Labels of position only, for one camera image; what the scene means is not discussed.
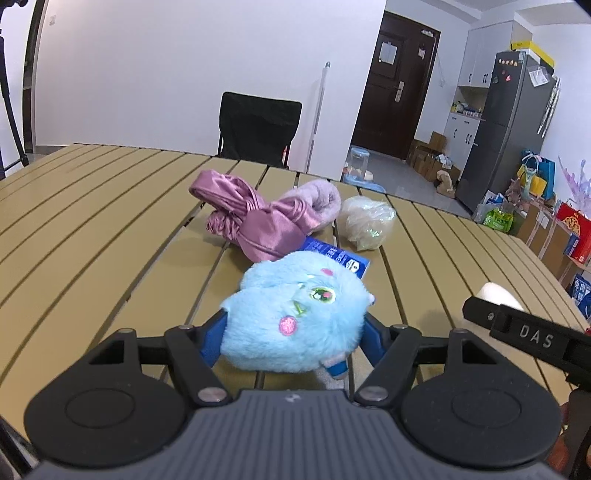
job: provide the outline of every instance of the hand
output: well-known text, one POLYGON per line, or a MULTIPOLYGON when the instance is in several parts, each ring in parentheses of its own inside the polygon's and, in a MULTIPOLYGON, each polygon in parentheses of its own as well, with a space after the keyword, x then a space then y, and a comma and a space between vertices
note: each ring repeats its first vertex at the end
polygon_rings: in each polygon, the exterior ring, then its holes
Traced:
MULTIPOLYGON (((568 426, 569 424, 569 403, 565 403, 560 407, 560 411, 562 412, 562 424, 564 426, 568 426)), ((556 443, 552 447, 550 454, 548 455, 548 459, 546 460, 548 465, 556 470, 558 473, 562 473, 562 470, 565 469, 566 464, 569 462, 570 452, 566 447, 566 443, 564 442, 564 434, 558 437, 556 443)), ((587 466, 591 468, 591 447, 587 452, 587 466)))

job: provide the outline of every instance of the pink cheek spot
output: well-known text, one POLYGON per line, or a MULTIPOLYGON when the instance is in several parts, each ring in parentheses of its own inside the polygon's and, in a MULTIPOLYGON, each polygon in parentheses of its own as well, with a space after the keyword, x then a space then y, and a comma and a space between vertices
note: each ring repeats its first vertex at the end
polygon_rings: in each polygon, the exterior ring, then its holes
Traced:
POLYGON ((279 321, 279 331, 282 335, 289 337, 297 330, 297 320, 293 317, 283 317, 279 321))

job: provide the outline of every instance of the black circular cover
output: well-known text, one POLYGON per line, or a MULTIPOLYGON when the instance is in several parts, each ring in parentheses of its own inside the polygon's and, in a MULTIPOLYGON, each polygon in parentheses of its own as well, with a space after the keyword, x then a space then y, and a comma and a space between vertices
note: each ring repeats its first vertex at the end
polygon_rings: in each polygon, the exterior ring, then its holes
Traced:
POLYGON ((86 379, 65 373, 31 400, 24 417, 27 435, 43 458, 82 468, 146 458, 170 443, 184 420, 178 393, 129 372, 86 379))
POLYGON ((413 388, 402 403, 407 432, 445 461, 503 469, 545 455, 560 433, 554 398, 527 377, 440 375, 413 388))

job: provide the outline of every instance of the red box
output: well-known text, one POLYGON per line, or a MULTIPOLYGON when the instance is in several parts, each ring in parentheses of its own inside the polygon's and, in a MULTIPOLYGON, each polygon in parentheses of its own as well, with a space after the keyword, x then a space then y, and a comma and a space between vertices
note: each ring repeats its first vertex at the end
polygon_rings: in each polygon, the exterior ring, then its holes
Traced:
POLYGON ((576 261, 586 264, 591 256, 591 220, 566 203, 560 205, 556 218, 562 220, 579 236, 579 244, 570 256, 576 261))

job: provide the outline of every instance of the door lock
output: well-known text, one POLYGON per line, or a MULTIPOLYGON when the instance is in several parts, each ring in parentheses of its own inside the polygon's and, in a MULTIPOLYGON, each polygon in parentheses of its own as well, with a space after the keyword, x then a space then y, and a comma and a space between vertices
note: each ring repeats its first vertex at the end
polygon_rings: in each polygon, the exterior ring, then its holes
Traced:
POLYGON ((400 82, 398 84, 398 90, 396 91, 396 98, 394 99, 394 101, 396 103, 398 103, 400 101, 400 99, 402 98, 402 91, 404 90, 404 82, 400 82))

